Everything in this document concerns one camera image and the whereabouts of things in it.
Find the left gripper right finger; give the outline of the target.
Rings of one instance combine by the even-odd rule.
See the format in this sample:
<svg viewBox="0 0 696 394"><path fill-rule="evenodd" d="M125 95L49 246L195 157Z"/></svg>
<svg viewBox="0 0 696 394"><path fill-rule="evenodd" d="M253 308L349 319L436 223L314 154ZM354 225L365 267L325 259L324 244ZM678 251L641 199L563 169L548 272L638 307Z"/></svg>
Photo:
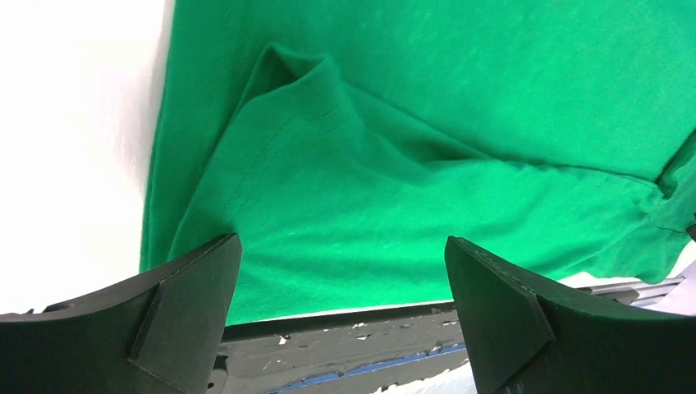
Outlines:
<svg viewBox="0 0 696 394"><path fill-rule="evenodd" d="M459 237L444 259L478 392L694 392L694 318L590 295Z"/></svg>

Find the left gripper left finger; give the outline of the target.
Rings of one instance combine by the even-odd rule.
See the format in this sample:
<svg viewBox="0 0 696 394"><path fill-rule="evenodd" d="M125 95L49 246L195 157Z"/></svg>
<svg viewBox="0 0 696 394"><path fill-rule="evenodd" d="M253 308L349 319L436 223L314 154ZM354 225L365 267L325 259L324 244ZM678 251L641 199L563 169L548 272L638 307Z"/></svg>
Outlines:
<svg viewBox="0 0 696 394"><path fill-rule="evenodd" d="M241 258L220 236L102 290L1 317L4 393L219 393Z"/></svg>

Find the green t shirt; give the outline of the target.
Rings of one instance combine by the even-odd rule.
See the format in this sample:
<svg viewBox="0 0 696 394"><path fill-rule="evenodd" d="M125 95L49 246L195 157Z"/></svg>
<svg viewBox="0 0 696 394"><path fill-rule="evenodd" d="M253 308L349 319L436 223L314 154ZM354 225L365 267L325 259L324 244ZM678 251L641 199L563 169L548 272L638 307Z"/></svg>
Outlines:
<svg viewBox="0 0 696 394"><path fill-rule="evenodd" d="M695 212L692 1L179 1L142 270L226 233L230 324L446 300L450 236L665 279Z"/></svg>

